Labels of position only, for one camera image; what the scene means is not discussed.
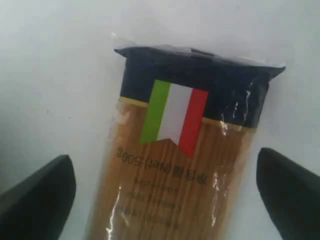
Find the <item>italian flag label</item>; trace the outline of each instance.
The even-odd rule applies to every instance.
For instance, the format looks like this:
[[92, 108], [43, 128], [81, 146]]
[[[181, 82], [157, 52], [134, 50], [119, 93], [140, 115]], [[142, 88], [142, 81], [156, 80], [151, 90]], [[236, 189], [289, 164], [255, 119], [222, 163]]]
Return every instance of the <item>italian flag label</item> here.
[[155, 80], [140, 143], [171, 139], [193, 156], [208, 92]]

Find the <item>red stripe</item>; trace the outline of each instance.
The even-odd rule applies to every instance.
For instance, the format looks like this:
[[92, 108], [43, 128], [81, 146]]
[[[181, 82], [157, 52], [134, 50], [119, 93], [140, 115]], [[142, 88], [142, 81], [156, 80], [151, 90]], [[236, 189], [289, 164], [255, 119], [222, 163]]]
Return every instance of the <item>red stripe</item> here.
[[207, 91], [199, 89], [192, 90], [179, 140], [179, 147], [190, 158], [192, 158], [196, 146], [207, 98]]

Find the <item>white table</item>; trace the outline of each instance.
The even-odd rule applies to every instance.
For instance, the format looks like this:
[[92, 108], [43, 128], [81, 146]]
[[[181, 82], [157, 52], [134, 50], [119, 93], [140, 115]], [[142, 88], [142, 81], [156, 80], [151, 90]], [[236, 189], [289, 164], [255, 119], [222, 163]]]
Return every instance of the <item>white table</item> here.
[[0, 192], [70, 154], [77, 193], [60, 239], [83, 239], [124, 69], [111, 32], [285, 61], [227, 233], [280, 240], [256, 187], [257, 153], [272, 147], [320, 174], [319, 22], [317, 0], [0, 0]]

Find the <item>spaghetti package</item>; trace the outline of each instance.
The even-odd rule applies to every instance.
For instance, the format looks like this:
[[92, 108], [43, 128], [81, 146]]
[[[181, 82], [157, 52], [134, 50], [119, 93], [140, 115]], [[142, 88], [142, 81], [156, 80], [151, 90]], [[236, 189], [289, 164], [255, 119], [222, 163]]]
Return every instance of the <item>spaghetti package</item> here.
[[221, 239], [269, 81], [285, 68], [129, 47], [89, 240]]

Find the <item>gold stripe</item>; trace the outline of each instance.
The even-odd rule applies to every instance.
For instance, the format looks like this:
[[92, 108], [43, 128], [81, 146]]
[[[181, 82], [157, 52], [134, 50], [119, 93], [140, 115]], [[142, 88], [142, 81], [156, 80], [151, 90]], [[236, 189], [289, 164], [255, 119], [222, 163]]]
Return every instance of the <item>gold stripe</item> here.
[[[144, 102], [144, 101], [138, 101], [138, 100], [134, 100], [132, 98], [128, 98], [128, 97], [124, 97], [121, 96], [119, 98], [119, 100], [121, 102], [127, 103], [127, 104], [133, 104], [139, 107], [143, 107], [143, 108], [147, 108], [148, 107], [148, 103]], [[221, 127], [222, 129], [227, 130], [234, 130], [234, 131], [256, 131], [255, 128], [252, 127], [246, 127], [246, 126], [240, 126], [240, 125], [235, 125], [235, 124], [231, 124], [231, 123], [226, 123], [223, 121], [218, 121], [218, 120], [213, 120], [211, 118], [207, 118], [207, 117], [203, 117], [202, 118], [202, 122], [205, 124], [212, 124], [215, 125], [217, 127]]]

